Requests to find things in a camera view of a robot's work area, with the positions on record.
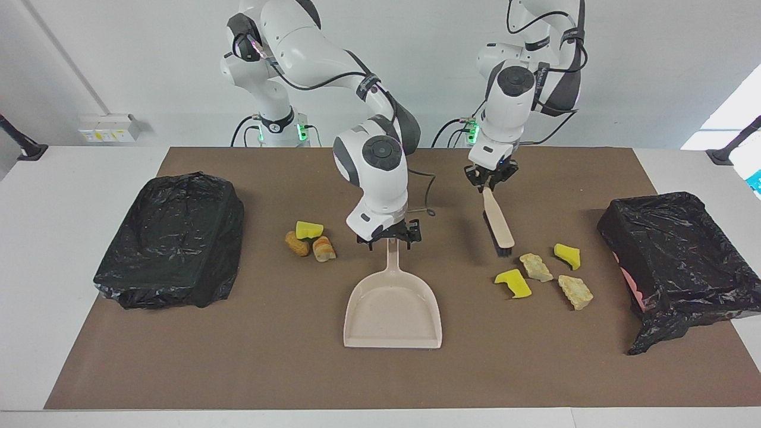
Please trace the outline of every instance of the garbage bag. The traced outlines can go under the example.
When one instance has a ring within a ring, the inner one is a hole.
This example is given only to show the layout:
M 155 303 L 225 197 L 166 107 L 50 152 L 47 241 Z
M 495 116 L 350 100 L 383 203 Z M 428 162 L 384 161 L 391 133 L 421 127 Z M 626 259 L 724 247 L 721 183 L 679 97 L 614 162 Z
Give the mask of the garbage bag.
M 761 280 L 695 195 L 614 200 L 597 230 L 642 320 L 629 355 L 682 337 L 692 326 L 761 311 Z
M 124 308 L 203 308 L 226 299 L 240 260 L 243 203 L 233 185 L 196 172 L 147 182 L 93 281 Z

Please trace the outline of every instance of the black pole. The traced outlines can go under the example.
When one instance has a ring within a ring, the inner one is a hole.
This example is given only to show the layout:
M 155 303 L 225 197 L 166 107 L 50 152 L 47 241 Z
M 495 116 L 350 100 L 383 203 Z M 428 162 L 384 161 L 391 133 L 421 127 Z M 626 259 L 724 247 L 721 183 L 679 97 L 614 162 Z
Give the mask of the black pole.
M 21 147 L 22 154 L 17 158 L 19 161 L 36 161 L 47 150 L 47 144 L 37 144 L 33 139 L 24 135 L 11 125 L 5 116 L 0 114 L 0 128 L 2 128 Z
M 742 144 L 743 141 L 745 141 L 750 136 L 750 134 L 759 130 L 759 128 L 761 128 L 761 116 L 758 116 L 756 120 L 753 121 L 753 123 L 740 131 L 740 133 L 734 137 L 734 139 L 727 145 L 727 147 L 724 147 L 720 150 L 706 150 L 705 152 L 716 165 L 732 165 L 732 161 L 729 160 L 729 154 L 732 153 L 732 151 L 736 148 L 740 147 L 740 144 Z

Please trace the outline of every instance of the green light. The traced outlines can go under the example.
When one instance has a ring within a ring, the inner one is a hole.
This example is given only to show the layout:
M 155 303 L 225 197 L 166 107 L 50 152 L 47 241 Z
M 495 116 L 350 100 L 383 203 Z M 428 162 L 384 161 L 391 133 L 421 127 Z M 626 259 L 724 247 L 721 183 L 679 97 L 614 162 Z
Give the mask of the green light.
M 476 140 L 478 139 L 478 132 L 481 130 L 481 126 L 478 126 L 478 123 L 476 123 L 475 120 L 469 121 L 468 125 L 468 143 L 473 145 L 476 144 Z
M 301 124 L 297 124 L 296 127 L 298 128 L 298 139 L 306 141 L 309 138 L 307 130 Z

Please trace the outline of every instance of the white robotic arm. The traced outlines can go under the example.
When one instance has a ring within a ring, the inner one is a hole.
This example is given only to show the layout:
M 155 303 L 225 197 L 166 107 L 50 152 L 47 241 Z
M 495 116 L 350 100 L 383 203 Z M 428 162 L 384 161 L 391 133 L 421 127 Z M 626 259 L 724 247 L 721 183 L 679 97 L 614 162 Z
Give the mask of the white robotic arm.
M 223 72 L 259 101 L 270 132 L 287 129 L 293 120 L 285 89 L 269 81 L 276 76 L 302 91 L 349 88 L 369 106 L 374 115 L 339 134 L 333 145 L 341 175 L 364 191 L 346 223 L 366 242 L 392 226 L 400 230 L 407 210 L 406 155 L 420 139 L 412 114 L 359 58 L 325 38 L 310 0 L 243 0 L 228 29 L 234 56 L 225 59 Z
M 558 116 L 572 113 L 586 63 L 584 0 L 509 0 L 507 26 L 523 46 L 489 43 L 478 55 L 487 79 L 484 109 L 476 115 L 479 133 L 468 159 L 474 185 L 492 189 L 517 164 L 510 160 L 532 110 Z M 553 37 L 559 35 L 559 41 Z

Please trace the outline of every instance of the brown table surface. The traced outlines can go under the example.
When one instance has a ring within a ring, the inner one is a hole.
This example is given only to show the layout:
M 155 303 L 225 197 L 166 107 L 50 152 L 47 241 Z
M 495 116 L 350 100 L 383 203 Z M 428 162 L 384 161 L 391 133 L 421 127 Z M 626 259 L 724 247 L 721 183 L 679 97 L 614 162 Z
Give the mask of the brown table surface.
M 355 243 L 344 219 L 361 191 L 329 149 L 172 148 L 159 175 L 204 171 L 231 181 L 246 206 L 240 271 L 229 300 L 208 308 L 123 310 L 98 299 L 47 409 L 354 409 L 761 405 L 761 375 L 729 322 L 627 356 L 639 322 L 595 225 L 615 198 L 654 194 L 630 149 L 525 148 L 497 187 L 516 239 L 496 257 L 463 150 L 420 151 L 409 166 L 438 175 L 434 218 L 401 265 L 436 294 L 439 350 L 348 349 L 354 285 L 385 263 Z M 410 176 L 412 208 L 427 179 Z M 283 243 L 297 220 L 323 223 L 339 258 L 319 264 Z M 571 272 L 552 257 L 581 249 Z M 542 256 L 557 276 L 584 279 L 594 300 L 573 311 L 557 283 L 529 279 L 511 300 L 494 277 Z

